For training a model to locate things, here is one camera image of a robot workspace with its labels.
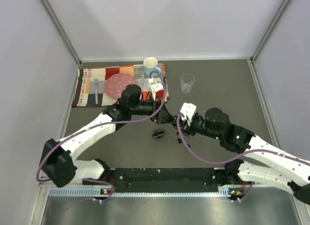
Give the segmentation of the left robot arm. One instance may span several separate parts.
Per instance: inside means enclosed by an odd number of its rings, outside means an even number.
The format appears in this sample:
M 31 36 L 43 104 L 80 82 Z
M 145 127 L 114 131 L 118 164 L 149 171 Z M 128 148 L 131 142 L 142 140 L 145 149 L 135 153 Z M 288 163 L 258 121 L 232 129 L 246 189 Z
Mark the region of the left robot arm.
M 43 147 L 39 170 L 56 187 L 61 188 L 74 180 L 94 179 L 106 184 L 110 173 L 101 160 L 79 161 L 78 157 L 89 147 L 128 123 L 134 123 L 133 115 L 142 121 L 158 124 L 173 123 L 173 116 L 165 107 L 166 88 L 157 82 L 150 86 L 150 98 L 143 99 L 138 85 L 128 85 L 116 103 L 107 106 L 92 122 L 75 133 L 58 141 L 51 138 Z

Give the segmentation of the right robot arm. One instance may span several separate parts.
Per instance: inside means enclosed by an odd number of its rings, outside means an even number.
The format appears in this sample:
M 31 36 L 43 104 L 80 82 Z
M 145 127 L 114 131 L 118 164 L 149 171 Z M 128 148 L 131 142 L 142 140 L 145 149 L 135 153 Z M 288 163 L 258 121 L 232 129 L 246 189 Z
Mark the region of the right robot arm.
M 201 134 L 220 142 L 226 150 L 237 153 L 222 161 L 226 179 L 231 184 L 249 181 L 272 186 L 310 203 L 310 163 L 295 157 L 260 138 L 252 131 L 230 122 L 219 108 L 211 108 L 205 116 L 196 110 L 183 110 L 176 118 L 179 135 Z

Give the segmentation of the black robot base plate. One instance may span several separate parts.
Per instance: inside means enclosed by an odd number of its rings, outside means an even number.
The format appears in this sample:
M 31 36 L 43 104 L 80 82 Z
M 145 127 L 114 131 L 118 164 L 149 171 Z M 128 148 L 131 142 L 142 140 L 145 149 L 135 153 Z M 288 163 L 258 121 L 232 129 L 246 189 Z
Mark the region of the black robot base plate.
M 205 193 L 232 183 L 213 168 L 116 168 L 107 180 L 118 193 Z

